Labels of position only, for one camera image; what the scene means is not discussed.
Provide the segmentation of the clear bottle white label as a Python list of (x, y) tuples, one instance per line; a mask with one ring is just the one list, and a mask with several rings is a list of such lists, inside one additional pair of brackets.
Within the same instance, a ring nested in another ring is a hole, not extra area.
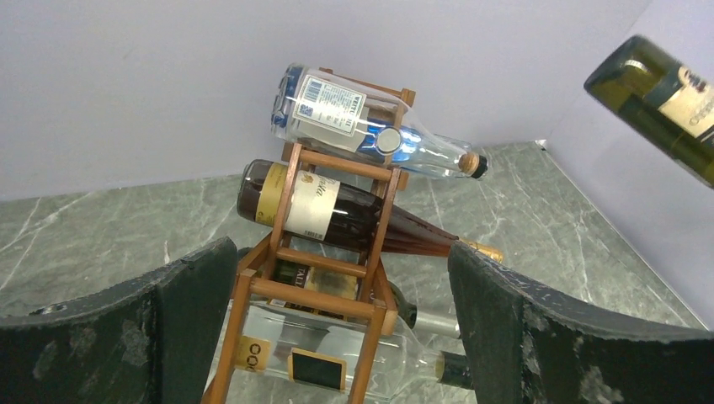
[(395, 93), (300, 63), (280, 80), (271, 130), (328, 155), (431, 178), (480, 179), (488, 171), (484, 155), (426, 129)]

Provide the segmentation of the brown bottle gold foil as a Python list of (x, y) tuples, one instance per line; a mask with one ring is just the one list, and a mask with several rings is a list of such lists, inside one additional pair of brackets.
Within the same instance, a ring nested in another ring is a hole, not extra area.
[[(256, 159), (242, 173), (237, 213), (250, 221), (273, 226), (288, 167)], [(383, 199), (353, 185), (299, 170), (283, 229), (296, 237), (353, 252), (367, 252), (374, 241)], [(382, 250), (445, 258), (459, 237), (418, 216), (393, 206)]]

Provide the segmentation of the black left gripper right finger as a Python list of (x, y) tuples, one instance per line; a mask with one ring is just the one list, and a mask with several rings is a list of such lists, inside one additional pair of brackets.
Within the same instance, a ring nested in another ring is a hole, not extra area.
[(566, 295), (462, 242), (448, 257), (481, 403), (710, 403), (713, 334)]

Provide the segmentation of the brown wooden wine rack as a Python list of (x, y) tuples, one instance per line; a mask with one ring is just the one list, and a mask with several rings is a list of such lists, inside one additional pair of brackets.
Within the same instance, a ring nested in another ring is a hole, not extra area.
[[(372, 83), (370, 87), (384, 88)], [(412, 106), (414, 92), (409, 89), (395, 90), (395, 93)], [(391, 216), (395, 193), (404, 189), (408, 180), (398, 167), (374, 166), (342, 157), (328, 155), (301, 143), (285, 141), (284, 155), (288, 161), (288, 173), (277, 215), (270, 234), (257, 244), (237, 266), (237, 280), (233, 289), (233, 305), (227, 324), (226, 335), (221, 349), (221, 356), (216, 375), (210, 382), (203, 402), (223, 403), (236, 368), (238, 343), (243, 336), (243, 327), (248, 313), (248, 301), (252, 295), (261, 295), (271, 299), (284, 300), (301, 306), (338, 313), (348, 318), (360, 318), (365, 321), (366, 330), (356, 365), (356, 376), (349, 389), (348, 400), (361, 403), (366, 396), (366, 388), (375, 357), (378, 341), (384, 331), (391, 331), (393, 323), (387, 318), (394, 301), (386, 284), (386, 275), (381, 260), (382, 244), (386, 226)], [(317, 167), (330, 167), (346, 173), (353, 173), (373, 181), (372, 193), (383, 199), (379, 226), (369, 251), (361, 252), (358, 263), (327, 258), (308, 252), (295, 250), (290, 245), (291, 235), (283, 229), (288, 204), (293, 192), (296, 172), (299, 170), (313, 173)], [(347, 274), (361, 279), (360, 296), (349, 300), (334, 295), (327, 295), (313, 290), (303, 290), (295, 286), (280, 284), (271, 279), (278, 259), (317, 266), (327, 271)]]

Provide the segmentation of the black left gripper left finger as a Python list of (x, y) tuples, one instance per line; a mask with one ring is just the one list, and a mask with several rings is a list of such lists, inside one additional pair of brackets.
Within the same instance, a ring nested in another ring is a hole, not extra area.
[(237, 264), (223, 237), (97, 293), (3, 317), (2, 402), (200, 402)]

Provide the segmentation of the dark green wine bottle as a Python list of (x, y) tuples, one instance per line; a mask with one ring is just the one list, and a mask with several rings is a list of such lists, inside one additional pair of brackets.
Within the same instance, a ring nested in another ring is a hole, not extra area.
[(713, 82), (642, 35), (609, 54), (585, 91), (693, 177), (713, 187)]

